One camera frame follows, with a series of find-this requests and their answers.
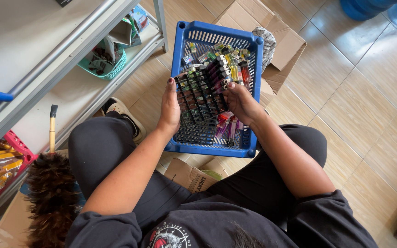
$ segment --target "teal plastic basket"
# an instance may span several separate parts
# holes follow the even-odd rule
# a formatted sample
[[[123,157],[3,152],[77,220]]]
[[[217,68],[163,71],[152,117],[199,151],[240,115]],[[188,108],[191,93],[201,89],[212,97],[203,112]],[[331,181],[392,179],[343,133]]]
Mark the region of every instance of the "teal plastic basket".
[[[103,41],[100,42],[101,47],[105,46]],[[119,59],[119,61],[114,65],[113,70],[111,70],[109,73],[103,73],[102,75],[98,75],[96,73],[93,73],[91,70],[88,69],[88,65],[90,64],[91,61],[89,61],[86,58],[83,58],[81,61],[79,61],[78,65],[89,72],[91,75],[97,76],[100,79],[103,80],[112,80],[115,76],[118,75],[118,73],[124,68],[126,62],[127,62],[127,54],[125,53],[125,50],[122,49],[122,57]]]

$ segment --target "tiled floor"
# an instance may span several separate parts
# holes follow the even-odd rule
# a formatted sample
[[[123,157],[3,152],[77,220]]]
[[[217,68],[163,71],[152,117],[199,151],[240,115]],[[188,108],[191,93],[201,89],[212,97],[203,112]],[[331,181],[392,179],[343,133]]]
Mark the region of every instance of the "tiled floor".
[[[326,136],[324,170],[378,245],[396,248],[392,233],[397,228],[397,26],[385,13],[365,22],[353,21],[338,0],[261,1],[307,42],[267,109],[279,124],[308,125]],[[155,128],[160,115],[176,23],[211,23],[231,2],[165,1],[170,51],[151,56],[116,93],[147,131]],[[151,0],[142,0],[142,5],[154,14]],[[212,159],[164,152],[157,168],[163,172],[173,157],[192,166]],[[232,174],[250,159],[223,161]]]

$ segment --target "hand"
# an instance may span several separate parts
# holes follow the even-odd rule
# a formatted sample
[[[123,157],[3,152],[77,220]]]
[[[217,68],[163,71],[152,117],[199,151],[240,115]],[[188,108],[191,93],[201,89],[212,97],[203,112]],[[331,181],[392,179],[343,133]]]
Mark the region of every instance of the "hand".
[[[251,126],[267,115],[246,87],[240,84],[230,82],[223,95],[229,110],[245,125]]]
[[[162,96],[162,110],[157,128],[171,138],[180,127],[180,106],[177,102],[176,83],[174,78],[168,79],[165,93]]]

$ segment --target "feather duster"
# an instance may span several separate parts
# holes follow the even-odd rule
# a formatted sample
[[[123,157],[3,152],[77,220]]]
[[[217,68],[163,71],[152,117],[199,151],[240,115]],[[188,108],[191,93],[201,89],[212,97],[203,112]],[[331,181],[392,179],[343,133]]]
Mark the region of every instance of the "feather duster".
[[[33,204],[33,220],[28,236],[29,248],[63,248],[65,237],[76,218],[78,197],[68,158],[58,154],[40,154],[29,168],[27,183]]]

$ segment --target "person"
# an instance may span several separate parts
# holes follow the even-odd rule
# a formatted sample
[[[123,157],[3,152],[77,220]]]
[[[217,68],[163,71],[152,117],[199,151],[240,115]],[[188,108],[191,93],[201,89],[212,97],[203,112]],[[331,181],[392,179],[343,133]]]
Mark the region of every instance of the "person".
[[[118,99],[69,138],[69,161],[87,199],[66,247],[377,247],[323,170],[327,141],[311,127],[278,126],[245,87],[229,83],[229,110],[262,150],[235,174],[191,194],[155,170],[179,129],[169,78],[156,128]],[[135,141],[142,140],[136,147]]]

